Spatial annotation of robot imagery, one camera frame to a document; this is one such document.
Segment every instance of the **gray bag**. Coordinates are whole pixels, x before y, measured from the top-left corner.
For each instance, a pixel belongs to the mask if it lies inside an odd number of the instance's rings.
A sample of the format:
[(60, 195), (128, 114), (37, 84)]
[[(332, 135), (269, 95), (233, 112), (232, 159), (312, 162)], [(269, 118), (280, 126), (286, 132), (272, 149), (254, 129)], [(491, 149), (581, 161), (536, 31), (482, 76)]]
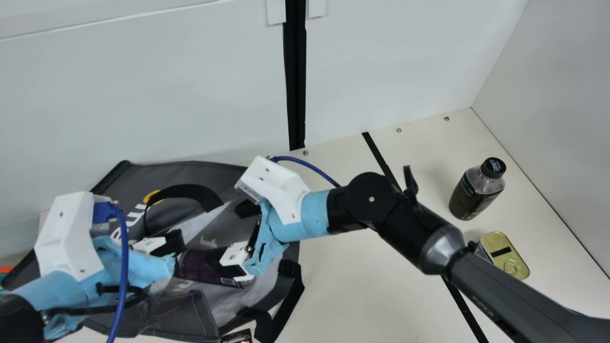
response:
[[(235, 208), (246, 201), (234, 190), (245, 170), (236, 165), (198, 161), (151, 165), (122, 161), (91, 191), (119, 200), (126, 215), (129, 240), (163, 236), (180, 229), (187, 248), (204, 250), (226, 247), (252, 235), (260, 215), (240, 218), (235, 213)], [(157, 201), (154, 194), (169, 187), (180, 192), (159, 193), (169, 196)], [(155, 204), (146, 211), (151, 197)], [(111, 224), (110, 232), (111, 236), (120, 234), (117, 223)], [(158, 281), (150, 287), (145, 301), (125, 310), (118, 336), (144, 334), (218, 343), (223, 335), (256, 320), (254, 337), (262, 343), (272, 343), (304, 290), (298, 253), (299, 244), (290, 244), (265, 275), (244, 289), (176, 277)], [(31, 251), (2, 284), (12, 290), (39, 276), (36, 256)], [(282, 300), (278, 313), (271, 318), (268, 311)], [(113, 317), (113, 313), (91, 316), (84, 325), (108, 334)]]

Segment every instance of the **white clip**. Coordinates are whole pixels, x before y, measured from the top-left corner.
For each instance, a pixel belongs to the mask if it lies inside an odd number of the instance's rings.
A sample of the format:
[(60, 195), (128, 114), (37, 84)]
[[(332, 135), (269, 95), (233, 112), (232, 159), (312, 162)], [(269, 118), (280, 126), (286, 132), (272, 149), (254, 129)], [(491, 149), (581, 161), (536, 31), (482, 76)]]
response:
[(165, 237), (144, 238), (141, 241), (133, 244), (135, 251), (150, 255), (154, 250), (164, 246), (167, 243)]
[(307, 17), (309, 19), (325, 16), (326, 0), (309, 0), (307, 12)]
[(286, 22), (285, 0), (267, 0), (267, 23), (269, 26)]

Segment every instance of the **screw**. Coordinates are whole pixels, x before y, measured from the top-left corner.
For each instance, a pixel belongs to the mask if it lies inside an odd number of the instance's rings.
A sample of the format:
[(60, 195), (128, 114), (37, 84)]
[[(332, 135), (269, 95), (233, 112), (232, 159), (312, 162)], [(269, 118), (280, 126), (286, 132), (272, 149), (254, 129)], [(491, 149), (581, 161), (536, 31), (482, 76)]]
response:
[(42, 318), (42, 322), (43, 322), (45, 325), (49, 325), (49, 322), (51, 322), (51, 318), (49, 318), (49, 315), (48, 315), (48, 314), (46, 314), (46, 313), (44, 313), (44, 312), (43, 312), (43, 314), (42, 314), (42, 317), (41, 317), (41, 318)]

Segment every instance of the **white table surface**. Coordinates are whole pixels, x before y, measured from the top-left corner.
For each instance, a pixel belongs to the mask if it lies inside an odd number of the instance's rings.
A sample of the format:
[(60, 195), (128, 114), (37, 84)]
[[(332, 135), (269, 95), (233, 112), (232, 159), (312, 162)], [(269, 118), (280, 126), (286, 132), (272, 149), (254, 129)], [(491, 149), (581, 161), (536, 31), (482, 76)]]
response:
[[(399, 183), (404, 186), (402, 166), (410, 164), (418, 199), (463, 230), (466, 239), (504, 232), (530, 268), (526, 283), (566, 307), (610, 318), (610, 280), (472, 110), (375, 130), (371, 136)], [(362, 172), (381, 173), (361, 135), (307, 150), (307, 156), (302, 150), (286, 155), (307, 160), (341, 184)], [(453, 218), (447, 206), (459, 178), (491, 156), (508, 166), (506, 190), (474, 220)], [(282, 164), (312, 190), (330, 187), (300, 165)], [(306, 290), (279, 343), (476, 342), (442, 280), (420, 273), (373, 231), (303, 241), (300, 262)], [(510, 342), (467, 303), (490, 342)], [(83, 329), (60, 342), (104, 341)], [(140, 336), (117, 342), (169, 341)]]

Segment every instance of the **black bottle cap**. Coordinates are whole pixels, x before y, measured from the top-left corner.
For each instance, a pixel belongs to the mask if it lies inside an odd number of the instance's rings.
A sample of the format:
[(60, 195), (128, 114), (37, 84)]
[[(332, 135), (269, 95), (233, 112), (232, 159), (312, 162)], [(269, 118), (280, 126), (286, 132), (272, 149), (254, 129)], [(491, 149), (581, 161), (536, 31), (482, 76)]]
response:
[(481, 165), (481, 172), (490, 179), (499, 179), (506, 171), (506, 164), (501, 159), (490, 157)]

